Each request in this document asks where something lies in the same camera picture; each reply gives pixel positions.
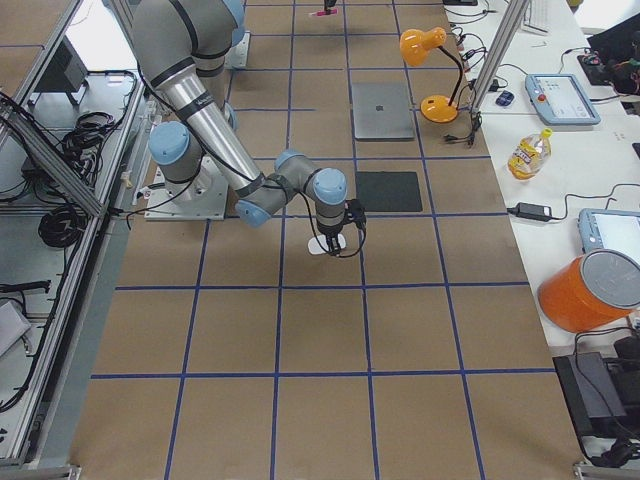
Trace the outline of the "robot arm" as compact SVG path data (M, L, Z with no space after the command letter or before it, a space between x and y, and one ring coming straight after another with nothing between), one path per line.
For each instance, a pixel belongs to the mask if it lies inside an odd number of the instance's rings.
M164 95L236 192L238 216L258 227L305 195L315 205L317 243L337 256L339 235L351 221L345 175L287 150L265 176L225 117L223 98L204 83L206 75L221 73L225 55L244 32L239 1L142 1L133 16L133 52L150 86Z

